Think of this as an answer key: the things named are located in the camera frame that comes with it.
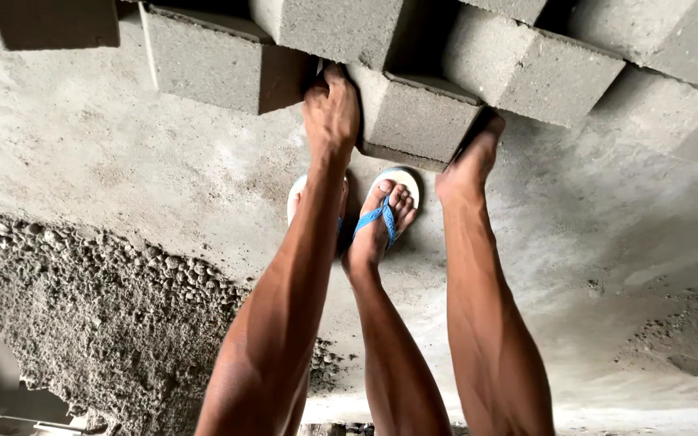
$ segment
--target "leg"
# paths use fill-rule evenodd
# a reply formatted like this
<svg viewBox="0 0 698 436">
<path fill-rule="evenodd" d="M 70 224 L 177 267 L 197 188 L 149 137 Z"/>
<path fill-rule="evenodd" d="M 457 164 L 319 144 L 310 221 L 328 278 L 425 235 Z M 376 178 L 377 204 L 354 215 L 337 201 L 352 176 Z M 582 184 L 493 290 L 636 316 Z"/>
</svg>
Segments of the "leg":
<svg viewBox="0 0 698 436">
<path fill-rule="evenodd" d="M 296 406 L 322 316 L 359 116 L 354 88 L 329 65 L 303 105 L 312 161 L 299 211 L 228 330 L 197 435 L 280 435 L 303 410 Z"/>
<path fill-rule="evenodd" d="M 436 179 L 448 256 L 448 333 L 471 434 L 554 434 L 543 361 L 499 264 L 484 186 L 505 122 L 495 116 Z"/>
<path fill-rule="evenodd" d="M 392 192 L 389 205 L 400 230 L 413 221 L 416 210 L 402 184 L 389 180 L 375 186 L 361 214 L 380 207 Z M 365 389 L 378 434 L 451 435 L 441 393 L 427 363 L 382 287 L 378 275 L 387 246 L 383 220 L 357 232 L 344 254 L 343 265 L 354 290 L 365 341 Z"/>
</svg>

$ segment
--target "blue flip-flop strap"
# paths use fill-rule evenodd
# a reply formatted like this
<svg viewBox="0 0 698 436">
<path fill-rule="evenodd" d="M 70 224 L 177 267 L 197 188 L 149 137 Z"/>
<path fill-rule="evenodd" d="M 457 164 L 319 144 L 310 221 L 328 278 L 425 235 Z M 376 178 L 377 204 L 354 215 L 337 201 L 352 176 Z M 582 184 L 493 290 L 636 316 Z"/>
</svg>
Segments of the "blue flip-flop strap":
<svg viewBox="0 0 698 436">
<path fill-rule="evenodd" d="M 387 234 L 389 235 L 389 241 L 387 242 L 387 249 L 393 246 L 395 243 L 395 217 L 393 216 L 393 210 L 389 207 L 389 195 L 384 199 L 384 204 L 378 209 L 374 209 L 360 217 L 357 222 L 357 227 L 354 228 L 354 235 L 352 235 L 352 240 L 357 236 L 357 231 L 367 226 L 368 224 L 376 221 L 380 216 L 384 217 L 384 224 L 387 226 Z"/>
</svg>

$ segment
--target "cement block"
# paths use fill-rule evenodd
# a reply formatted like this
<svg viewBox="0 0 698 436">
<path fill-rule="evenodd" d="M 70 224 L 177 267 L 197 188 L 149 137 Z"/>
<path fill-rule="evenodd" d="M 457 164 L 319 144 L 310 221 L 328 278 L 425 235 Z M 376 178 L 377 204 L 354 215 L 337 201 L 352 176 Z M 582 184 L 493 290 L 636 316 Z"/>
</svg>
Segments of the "cement block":
<svg viewBox="0 0 698 436">
<path fill-rule="evenodd" d="M 483 104 L 438 78 L 395 76 L 350 65 L 360 92 L 369 154 L 422 168 L 441 168 Z"/>
<path fill-rule="evenodd" d="M 592 116 L 660 153 L 698 162 L 698 88 L 648 69 L 627 67 Z"/>
<path fill-rule="evenodd" d="M 534 25 L 546 0 L 460 0 L 481 9 Z"/>
<path fill-rule="evenodd" d="M 161 91 L 262 114 L 303 100 L 316 59 L 273 44 L 250 20 L 151 8 L 148 28 Z"/>
<path fill-rule="evenodd" d="M 568 35 L 698 84 L 698 0 L 580 0 Z"/>
<path fill-rule="evenodd" d="M 624 61 L 578 41 L 462 5 L 444 76 L 487 104 L 561 126 L 594 106 Z"/>
<path fill-rule="evenodd" d="M 0 47 L 6 50 L 119 45 L 112 0 L 0 0 Z"/>
<path fill-rule="evenodd" d="M 277 44 L 381 71 L 399 23 L 422 0 L 250 0 Z"/>
</svg>

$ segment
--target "toenail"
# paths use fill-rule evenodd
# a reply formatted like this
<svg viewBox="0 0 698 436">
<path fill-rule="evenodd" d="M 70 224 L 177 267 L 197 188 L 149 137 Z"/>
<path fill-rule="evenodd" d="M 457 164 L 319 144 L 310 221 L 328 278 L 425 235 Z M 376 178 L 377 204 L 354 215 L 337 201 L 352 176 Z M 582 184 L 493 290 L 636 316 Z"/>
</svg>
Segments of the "toenail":
<svg viewBox="0 0 698 436">
<path fill-rule="evenodd" d="M 391 187 L 390 185 L 391 185 L 391 184 L 389 183 L 389 180 L 382 180 L 382 181 L 378 184 L 378 188 L 379 188 L 383 193 L 388 193 L 388 192 L 389 192 L 389 188 Z"/>
</svg>

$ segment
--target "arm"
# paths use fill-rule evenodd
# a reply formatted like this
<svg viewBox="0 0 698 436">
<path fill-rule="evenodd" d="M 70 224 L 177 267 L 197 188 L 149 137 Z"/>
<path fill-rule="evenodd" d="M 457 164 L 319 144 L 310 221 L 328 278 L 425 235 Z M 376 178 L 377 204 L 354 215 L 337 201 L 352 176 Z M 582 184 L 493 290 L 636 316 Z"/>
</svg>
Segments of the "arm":
<svg viewBox="0 0 698 436">
<path fill-rule="evenodd" d="M 281 434 L 303 391 L 336 250 L 344 172 L 359 125 L 354 88 L 341 69 L 328 66 L 325 81 L 305 96 L 312 160 L 298 213 L 228 330 L 196 435 Z"/>
<path fill-rule="evenodd" d="M 448 256 L 448 332 L 472 434 L 553 435 L 543 361 L 502 275 L 485 184 L 505 122 L 496 116 L 439 175 Z"/>
</svg>

